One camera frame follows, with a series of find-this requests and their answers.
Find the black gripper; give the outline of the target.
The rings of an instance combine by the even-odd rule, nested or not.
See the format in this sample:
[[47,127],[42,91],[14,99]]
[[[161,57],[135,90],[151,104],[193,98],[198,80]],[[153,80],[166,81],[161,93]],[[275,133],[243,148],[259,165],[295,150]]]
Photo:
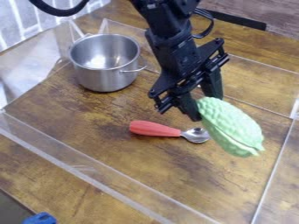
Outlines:
[[223,99],[221,67],[229,62],[225,39],[215,38],[197,46],[189,31],[163,38],[147,29],[146,39],[162,68],[161,76],[149,91],[155,108],[163,114],[177,107],[194,122],[202,119],[191,91],[201,86],[206,96]]

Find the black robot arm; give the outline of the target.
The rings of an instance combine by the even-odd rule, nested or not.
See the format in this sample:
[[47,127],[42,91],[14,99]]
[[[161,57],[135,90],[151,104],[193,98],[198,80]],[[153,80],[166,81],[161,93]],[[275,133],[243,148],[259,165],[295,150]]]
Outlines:
[[193,33],[191,15],[207,19],[213,15],[198,7],[201,0],[130,0],[149,23],[145,36],[162,68],[161,76],[149,91],[161,113],[177,107],[193,121],[202,119],[191,91],[202,88],[209,97],[223,98],[221,67],[229,62],[223,38],[205,45],[211,29]]

